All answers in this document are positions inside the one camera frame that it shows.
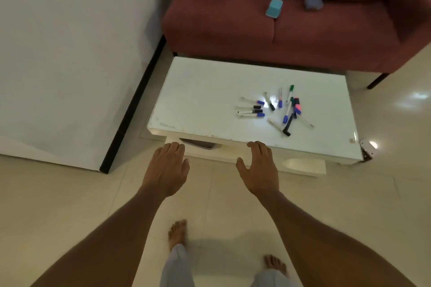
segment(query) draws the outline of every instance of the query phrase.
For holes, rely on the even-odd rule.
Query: red sofa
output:
[[[170,49],[334,70],[392,73],[431,41],[431,0],[173,0],[163,18]]]

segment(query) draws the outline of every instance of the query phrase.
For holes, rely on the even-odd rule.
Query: foot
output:
[[[278,270],[286,277],[289,277],[288,269],[286,268],[286,265],[279,258],[273,255],[265,255],[263,259],[265,261],[265,267],[267,269]]]
[[[175,245],[183,244],[186,245],[186,233],[187,233],[187,220],[175,222],[172,225],[171,230],[168,232],[168,244],[169,251],[172,251]]]

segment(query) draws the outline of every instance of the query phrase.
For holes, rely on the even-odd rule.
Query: sofa leg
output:
[[[369,86],[367,86],[367,88],[369,90],[371,90],[372,88],[374,88],[377,84],[379,84],[381,81],[383,81],[388,76],[389,76],[389,74],[387,74],[387,73],[381,74],[378,78],[376,78],[374,81],[372,81],[372,83]]]

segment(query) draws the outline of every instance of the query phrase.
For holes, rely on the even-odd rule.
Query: hand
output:
[[[167,143],[154,151],[142,187],[152,187],[163,198],[174,195],[187,180],[188,159],[183,161],[184,144]]]
[[[271,149],[259,141],[248,142],[247,146],[252,154],[250,169],[245,167],[241,158],[237,159],[237,169],[245,186],[257,197],[278,191],[278,170],[272,160]]]

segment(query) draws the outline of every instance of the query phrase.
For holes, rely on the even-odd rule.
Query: white coffee table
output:
[[[304,116],[292,122],[285,136],[267,122],[282,123],[286,106],[274,112],[265,104],[263,118],[238,117],[236,105],[246,98],[262,100],[266,91],[277,107],[278,89],[286,101],[294,84]],[[147,126],[166,142],[186,138],[219,144],[212,150],[186,144],[186,155],[235,163],[242,157],[251,164],[248,141],[261,141],[272,148],[278,170],[310,176],[326,174],[325,160],[341,164],[361,161],[344,76],[175,57]]]

